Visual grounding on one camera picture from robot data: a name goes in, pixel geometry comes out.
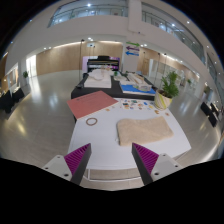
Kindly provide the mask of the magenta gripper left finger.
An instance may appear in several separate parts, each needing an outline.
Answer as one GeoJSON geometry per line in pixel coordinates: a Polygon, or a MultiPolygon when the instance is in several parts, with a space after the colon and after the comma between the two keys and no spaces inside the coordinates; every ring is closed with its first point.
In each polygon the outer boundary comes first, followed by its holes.
{"type": "Polygon", "coordinates": [[[65,162],[72,174],[72,183],[76,185],[81,183],[91,153],[91,144],[88,143],[64,157],[65,162]]]}

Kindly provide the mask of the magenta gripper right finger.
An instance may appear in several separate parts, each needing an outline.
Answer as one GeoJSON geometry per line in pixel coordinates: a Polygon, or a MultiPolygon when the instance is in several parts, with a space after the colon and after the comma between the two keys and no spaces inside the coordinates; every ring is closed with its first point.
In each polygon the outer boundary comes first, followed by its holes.
{"type": "Polygon", "coordinates": [[[153,182],[151,172],[158,160],[159,155],[144,146],[133,143],[132,155],[136,162],[143,184],[148,185],[153,182]]]}

